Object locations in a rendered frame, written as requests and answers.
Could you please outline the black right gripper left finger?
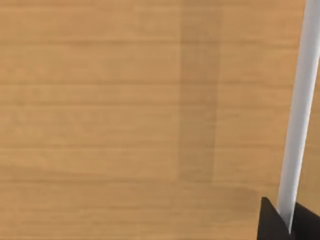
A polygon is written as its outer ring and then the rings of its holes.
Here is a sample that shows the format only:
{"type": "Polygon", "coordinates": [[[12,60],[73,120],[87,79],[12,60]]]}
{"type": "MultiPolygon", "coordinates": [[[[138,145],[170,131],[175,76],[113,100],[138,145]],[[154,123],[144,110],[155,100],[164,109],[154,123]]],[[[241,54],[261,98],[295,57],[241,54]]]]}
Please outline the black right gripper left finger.
{"type": "Polygon", "coordinates": [[[260,202],[257,240],[292,240],[286,224],[267,197],[260,202]]]}

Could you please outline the long metal handle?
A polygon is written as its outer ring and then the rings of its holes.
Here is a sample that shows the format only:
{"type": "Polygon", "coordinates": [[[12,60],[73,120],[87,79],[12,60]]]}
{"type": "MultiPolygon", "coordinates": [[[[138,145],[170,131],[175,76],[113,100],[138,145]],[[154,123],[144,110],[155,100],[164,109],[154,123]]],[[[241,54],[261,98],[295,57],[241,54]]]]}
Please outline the long metal handle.
{"type": "Polygon", "coordinates": [[[320,61],[320,0],[306,0],[276,209],[292,230],[320,61]]]}

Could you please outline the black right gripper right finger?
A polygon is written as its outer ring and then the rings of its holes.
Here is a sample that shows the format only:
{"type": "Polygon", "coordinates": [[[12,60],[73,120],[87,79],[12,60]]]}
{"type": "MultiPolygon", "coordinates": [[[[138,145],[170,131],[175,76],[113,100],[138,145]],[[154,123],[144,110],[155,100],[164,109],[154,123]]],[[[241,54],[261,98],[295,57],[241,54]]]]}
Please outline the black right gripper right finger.
{"type": "Polygon", "coordinates": [[[294,207],[291,240],[320,240],[320,216],[298,202],[294,207]]]}

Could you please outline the wooden door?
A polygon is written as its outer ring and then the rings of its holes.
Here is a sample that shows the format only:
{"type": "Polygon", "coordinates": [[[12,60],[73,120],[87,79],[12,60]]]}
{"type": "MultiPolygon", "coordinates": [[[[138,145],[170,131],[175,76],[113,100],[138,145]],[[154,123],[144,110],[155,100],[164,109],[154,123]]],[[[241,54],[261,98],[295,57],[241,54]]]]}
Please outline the wooden door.
{"type": "Polygon", "coordinates": [[[306,0],[0,0],[0,240],[256,240],[306,0]]]}

